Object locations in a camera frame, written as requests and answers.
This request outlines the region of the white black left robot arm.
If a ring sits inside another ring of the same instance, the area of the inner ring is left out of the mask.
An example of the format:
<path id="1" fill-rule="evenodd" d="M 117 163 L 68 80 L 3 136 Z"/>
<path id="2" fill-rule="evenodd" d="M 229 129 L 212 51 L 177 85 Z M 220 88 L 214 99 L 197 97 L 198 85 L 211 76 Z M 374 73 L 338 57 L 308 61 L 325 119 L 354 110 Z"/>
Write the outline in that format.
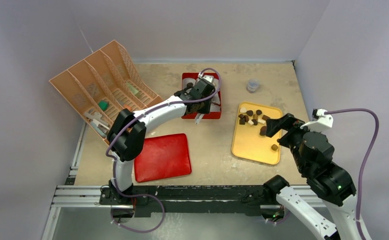
<path id="1" fill-rule="evenodd" d="M 210 112 L 211 100 L 221 84 L 214 85 L 208 76 L 200 77 L 193 87 L 175 92 L 152 107 L 130 112 L 122 110 L 110 128 L 106 156 L 112 158 L 112 178 L 109 186 L 112 198 L 120 205 L 132 197 L 132 167 L 143 150 L 146 134 L 158 126 L 189 114 Z"/>

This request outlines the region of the green block in organizer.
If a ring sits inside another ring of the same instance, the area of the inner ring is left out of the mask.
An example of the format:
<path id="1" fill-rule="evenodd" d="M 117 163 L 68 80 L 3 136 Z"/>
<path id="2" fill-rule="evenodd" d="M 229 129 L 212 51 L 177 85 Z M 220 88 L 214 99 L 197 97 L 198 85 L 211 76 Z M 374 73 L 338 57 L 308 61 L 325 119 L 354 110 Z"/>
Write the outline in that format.
<path id="1" fill-rule="evenodd" d="M 98 103 L 99 108 L 100 108 L 103 112 L 105 112 L 105 111 L 108 109 L 109 105 L 110 105 L 109 102 L 108 102 L 108 101 L 105 101 L 105 100 L 101 100 L 101 101 L 99 101 L 99 103 Z"/>

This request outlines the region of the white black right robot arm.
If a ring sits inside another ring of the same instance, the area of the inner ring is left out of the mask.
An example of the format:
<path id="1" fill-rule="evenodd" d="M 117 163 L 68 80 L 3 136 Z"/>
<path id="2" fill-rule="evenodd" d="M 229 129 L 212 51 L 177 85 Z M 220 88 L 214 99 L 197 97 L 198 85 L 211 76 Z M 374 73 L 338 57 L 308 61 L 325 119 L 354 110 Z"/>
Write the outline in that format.
<path id="1" fill-rule="evenodd" d="M 313 112 L 313 121 L 303 122 L 288 113 L 266 120 L 266 136 L 278 131 L 286 134 L 278 139 L 288 148 L 301 176 L 327 207 L 332 221 L 323 217 L 280 175 L 263 185 L 263 197 L 278 203 L 296 216 L 318 240 L 369 240 L 370 234 L 360 213 L 360 187 L 351 175 L 333 162 L 335 148 L 323 131 L 332 128 L 334 119 L 325 109 Z"/>

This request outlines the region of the red chocolate box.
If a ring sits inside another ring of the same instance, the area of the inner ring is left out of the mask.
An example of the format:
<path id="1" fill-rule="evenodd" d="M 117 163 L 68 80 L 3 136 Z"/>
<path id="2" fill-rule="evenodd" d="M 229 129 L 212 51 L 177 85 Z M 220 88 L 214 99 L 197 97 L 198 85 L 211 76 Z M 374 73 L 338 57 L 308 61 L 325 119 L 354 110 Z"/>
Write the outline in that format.
<path id="1" fill-rule="evenodd" d="M 193 85 L 198 80 L 198 72 L 183 72 L 181 75 L 182 86 L 186 87 L 187 84 L 192 83 Z M 218 75 L 213 72 L 205 72 L 203 76 L 211 76 L 213 78 L 212 84 L 217 87 L 220 83 Z M 205 114 L 203 120 L 217 120 L 220 119 L 222 115 L 222 98 L 221 91 L 219 90 L 217 95 L 215 95 L 211 100 L 210 112 Z"/>

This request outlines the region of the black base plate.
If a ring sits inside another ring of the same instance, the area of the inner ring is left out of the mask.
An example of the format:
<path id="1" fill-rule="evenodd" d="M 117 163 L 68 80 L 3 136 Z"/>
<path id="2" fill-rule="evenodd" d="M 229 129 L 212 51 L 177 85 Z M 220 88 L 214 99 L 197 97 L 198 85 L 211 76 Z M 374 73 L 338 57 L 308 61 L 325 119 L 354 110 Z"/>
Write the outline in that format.
<path id="1" fill-rule="evenodd" d="M 113 187 L 103 186 L 99 203 L 131 209 L 137 218 L 161 212 L 273 216 L 282 209 L 267 196 L 262 185 L 136 185 L 125 196 Z"/>

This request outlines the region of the yellow plastic tray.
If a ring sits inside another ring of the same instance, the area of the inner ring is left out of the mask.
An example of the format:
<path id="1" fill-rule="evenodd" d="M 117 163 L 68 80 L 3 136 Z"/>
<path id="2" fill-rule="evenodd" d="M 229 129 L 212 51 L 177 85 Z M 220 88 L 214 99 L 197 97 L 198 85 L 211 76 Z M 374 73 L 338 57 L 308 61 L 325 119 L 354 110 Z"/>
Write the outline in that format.
<path id="1" fill-rule="evenodd" d="M 261 105 L 252 102 L 242 102 L 238 106 L 238 113 L 236 115 L 236 124 L 234 128 L 231 152 L 238 158 L 243 158 L 250 161 L 255 161 L 268 165 L 276 165 L 281 158 L 281 149 L 277 140 L 282 136 L 282 131 L 276 133 L 273 137 L 260 136 L 261 127 L 267 125 L 249 125 L 245 122 L 244 125 L 239 124 L 239 114 L 247 115 L 246 113 L 240 113 L 240 108 L 246 108 L 247 111 L 252 110 L 253 115 L 256 114 L 256 110 L 261 110 L 262 115 L 257 115 L 258 119 L 262 119 L 263 115 L 269 116 L 271 119 L 278 119 L 283 116 L 280 109 L 276 107 Z M 273 151 L 271 146 L 278 145 L 278 150 Z"/>

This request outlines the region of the orange block in organizer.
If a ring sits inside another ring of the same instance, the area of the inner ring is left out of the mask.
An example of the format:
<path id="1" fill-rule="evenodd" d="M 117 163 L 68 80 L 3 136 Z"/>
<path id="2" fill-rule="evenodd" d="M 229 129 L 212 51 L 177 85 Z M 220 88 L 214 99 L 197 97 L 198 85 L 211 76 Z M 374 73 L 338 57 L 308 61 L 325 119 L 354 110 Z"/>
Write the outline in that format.
<path id="1" fill-rule="evenodd" d="M 130 107 L 130 106 L 128 106 L 128 105 L 124 105 L 123 106 L 125 109 L 128 109 L 129 111 L 132 111 L 132 108 Z"/>

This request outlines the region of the brown block chocolate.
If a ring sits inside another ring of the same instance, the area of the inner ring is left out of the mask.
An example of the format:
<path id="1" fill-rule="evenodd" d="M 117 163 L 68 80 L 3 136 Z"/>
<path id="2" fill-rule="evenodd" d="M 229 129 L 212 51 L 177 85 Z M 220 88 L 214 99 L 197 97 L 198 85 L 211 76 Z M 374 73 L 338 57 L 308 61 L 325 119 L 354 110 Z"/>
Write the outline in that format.
<path id="1" fill-rule="evenodd" d="M 262 116 L 262 119 L 266 121 L 266 120 L 270 119 L 270 117 L 267 116 L 267 115 L 263 115 L 263 116 Z"/>

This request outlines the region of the light green eraser box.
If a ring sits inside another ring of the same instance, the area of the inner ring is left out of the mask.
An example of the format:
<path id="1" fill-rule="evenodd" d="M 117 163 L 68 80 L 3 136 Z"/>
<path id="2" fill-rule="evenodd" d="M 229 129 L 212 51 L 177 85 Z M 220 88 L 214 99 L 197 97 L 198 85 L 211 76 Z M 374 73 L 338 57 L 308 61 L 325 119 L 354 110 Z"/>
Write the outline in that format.
<path id="1" fill-rule="evenodd" d="M 135 87 L 133 86 L 130 82 L 126 82 L 125 83 L 127 88 L 129 89 L 129 91 L 134 95 L 136 96 L 137 98 L 139 97 L 140 95 L 140 91 Z"/>

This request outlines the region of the red box lid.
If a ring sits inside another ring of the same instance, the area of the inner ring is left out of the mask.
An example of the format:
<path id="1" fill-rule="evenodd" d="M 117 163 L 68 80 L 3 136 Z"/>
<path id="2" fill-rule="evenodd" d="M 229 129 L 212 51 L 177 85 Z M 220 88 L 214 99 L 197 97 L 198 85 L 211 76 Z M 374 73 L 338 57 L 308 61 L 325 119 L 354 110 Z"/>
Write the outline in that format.
<path id="1" fill-rule="evenodd" d="M 182 177 L 192 173 L 188 138 L 184 133 L 146 138 L 134 160 L 138 183 Z"/>

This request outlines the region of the peach plastic file organizer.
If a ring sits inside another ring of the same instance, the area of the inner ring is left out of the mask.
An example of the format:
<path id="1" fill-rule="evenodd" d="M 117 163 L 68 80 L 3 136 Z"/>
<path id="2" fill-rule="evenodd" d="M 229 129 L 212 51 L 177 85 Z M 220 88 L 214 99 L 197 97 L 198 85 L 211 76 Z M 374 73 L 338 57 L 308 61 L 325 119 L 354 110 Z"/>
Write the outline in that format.
<path id="1" fill-rule="evenodd" d="M 129 91 L 126 82 L 139 90 L 139 97 Z M 49 83 L 90 127 L 85 112 L 100 113 L 111 127 L 124 105 L 138 111 L 163 101 L 142 80 L 128 51 L 116 40 L 51 78 Z M 99 101 L 109 102 L 106 111 L 100 109 Z"/>

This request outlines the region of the small clear plastic cup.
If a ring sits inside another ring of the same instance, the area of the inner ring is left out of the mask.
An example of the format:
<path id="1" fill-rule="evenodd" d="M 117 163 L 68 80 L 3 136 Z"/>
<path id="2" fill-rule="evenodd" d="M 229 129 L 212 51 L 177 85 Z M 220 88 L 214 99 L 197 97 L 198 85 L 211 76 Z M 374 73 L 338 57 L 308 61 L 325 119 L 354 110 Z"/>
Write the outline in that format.
<path id="1" fill-rule="evenodd" d="M 249 93 L 255 93 L 260 87 L 260 82 L 256 78 L 251 78 L 247 81 L 246 90 Z"/>

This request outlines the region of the white bar chocolate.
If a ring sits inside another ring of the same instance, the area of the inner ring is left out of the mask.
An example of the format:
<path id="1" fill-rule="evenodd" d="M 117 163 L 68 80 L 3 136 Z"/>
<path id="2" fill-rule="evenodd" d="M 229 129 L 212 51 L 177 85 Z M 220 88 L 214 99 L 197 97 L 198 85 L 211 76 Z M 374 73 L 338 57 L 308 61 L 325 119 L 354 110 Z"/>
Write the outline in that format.
<path id="1" fill-rule="evenodd" d="M 257 122 L 261 125 L 266 125 L 266 121 L 263 119 L 258 119 Z"/>

